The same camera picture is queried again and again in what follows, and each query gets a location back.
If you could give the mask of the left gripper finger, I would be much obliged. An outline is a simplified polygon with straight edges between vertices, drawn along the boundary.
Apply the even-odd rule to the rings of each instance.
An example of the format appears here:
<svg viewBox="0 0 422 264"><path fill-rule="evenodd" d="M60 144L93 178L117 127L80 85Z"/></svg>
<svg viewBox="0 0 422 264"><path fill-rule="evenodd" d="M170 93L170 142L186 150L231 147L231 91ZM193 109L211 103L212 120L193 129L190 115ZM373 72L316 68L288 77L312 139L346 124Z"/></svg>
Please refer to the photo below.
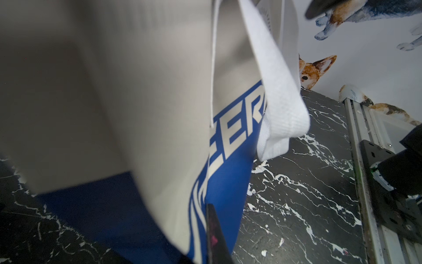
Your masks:
<svg viewBox="0 0 422 264"><path fill-rule="evenodd" d="M206 205L207 223L207 263L234 264L227 248L218 215L212 204Z"/></svg>

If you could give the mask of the blue white bag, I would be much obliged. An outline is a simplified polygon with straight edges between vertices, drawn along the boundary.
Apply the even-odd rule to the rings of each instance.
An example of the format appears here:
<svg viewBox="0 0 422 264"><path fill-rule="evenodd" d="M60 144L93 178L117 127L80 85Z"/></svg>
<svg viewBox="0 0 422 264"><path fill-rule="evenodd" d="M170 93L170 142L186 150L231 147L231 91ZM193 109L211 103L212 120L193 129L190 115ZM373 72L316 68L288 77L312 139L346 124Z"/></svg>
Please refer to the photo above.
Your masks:
<svg viewBox="0 0 422 264"><path fill-rule="evenodd" d="M133 263L232 256L255 159L310 117L292 1L2 1L1 154Z"/></svg>

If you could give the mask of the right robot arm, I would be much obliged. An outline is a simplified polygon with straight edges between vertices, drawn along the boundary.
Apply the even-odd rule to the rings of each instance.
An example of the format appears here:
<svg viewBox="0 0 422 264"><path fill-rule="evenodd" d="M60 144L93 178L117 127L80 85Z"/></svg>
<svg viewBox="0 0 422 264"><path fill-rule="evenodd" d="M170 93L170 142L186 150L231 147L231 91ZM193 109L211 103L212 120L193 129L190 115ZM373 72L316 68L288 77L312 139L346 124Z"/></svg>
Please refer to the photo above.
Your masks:
<svg viewBox="0 0 422 264"><path fill-rule="evenodd" d="M415 127L400 143L404 150L378 163L375 179L387 191L414 196L422 193L422 126Z"/></svg>

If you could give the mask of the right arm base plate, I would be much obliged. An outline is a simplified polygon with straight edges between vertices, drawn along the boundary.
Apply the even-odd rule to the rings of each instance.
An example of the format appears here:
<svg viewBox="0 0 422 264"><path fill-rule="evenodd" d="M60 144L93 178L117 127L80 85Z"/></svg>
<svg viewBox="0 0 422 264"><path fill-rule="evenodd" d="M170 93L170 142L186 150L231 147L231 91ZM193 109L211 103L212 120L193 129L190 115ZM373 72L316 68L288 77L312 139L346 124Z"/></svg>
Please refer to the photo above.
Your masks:
<svg viewBox="0 0 422 264"><path fill-rule="evenodd" d="M359 143L371 193L371 204L377 221L400 236L422 242L422 213L414 199L396 191L387 191L375 179L373 169L392 157L393 152L363 140Z"/></svg>

